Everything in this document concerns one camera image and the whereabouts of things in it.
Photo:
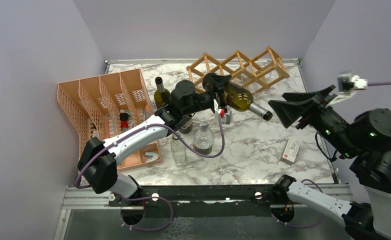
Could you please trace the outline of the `dark wine bottle front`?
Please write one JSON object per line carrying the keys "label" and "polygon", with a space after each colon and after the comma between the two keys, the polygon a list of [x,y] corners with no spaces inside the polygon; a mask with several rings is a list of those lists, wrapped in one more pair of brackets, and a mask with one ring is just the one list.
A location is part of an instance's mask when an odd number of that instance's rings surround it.
{"label": "dark wine bottle front", "polygon": [[273,117],[271,111],[254,101],[254,97],[249,90],[242,88],[233,82],[229,82],[224,87],[224,100],[228,106],[238,112],[250,111],[265,121],[269,121]]}

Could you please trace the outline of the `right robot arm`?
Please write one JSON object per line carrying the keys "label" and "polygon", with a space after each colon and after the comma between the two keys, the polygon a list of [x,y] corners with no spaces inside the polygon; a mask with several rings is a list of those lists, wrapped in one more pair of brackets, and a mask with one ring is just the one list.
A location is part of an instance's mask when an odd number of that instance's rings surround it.
{"label": "right robot arm", "polygon": [[343,226],[355,240],[391,240],[391,111],[375,108],[348,123],[333,108],[331,85],[315,92],[286,92],[269,105],[285,128],[312,126],[345,159],[369,196],[369,203],[339,200],[289,175],[273,185],[272,198],[312,208]]}

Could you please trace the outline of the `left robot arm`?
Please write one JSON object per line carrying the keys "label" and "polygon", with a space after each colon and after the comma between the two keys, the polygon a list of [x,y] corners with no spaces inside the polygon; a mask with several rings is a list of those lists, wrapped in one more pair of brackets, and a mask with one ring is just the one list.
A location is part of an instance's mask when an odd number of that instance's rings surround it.
{"label": "left robot arm", "polygon": [[81,179],[84,178],[97,194],[110,191],[128,205],[137,204],[141,187],[130,175],[118,173],[117,165],[148,144],[177,135],[177,130],[186,123],[186,116],[210,109],[220,121],[221,110],[227,106],[222,97],[231,78],[231,75],[208,73],[202,79],[203,93],[196,92],[193,82],[181,80],[171,92],[170,100],[147,120],[117,136],[88,140],[77,164],[75,187],[83,189]]}

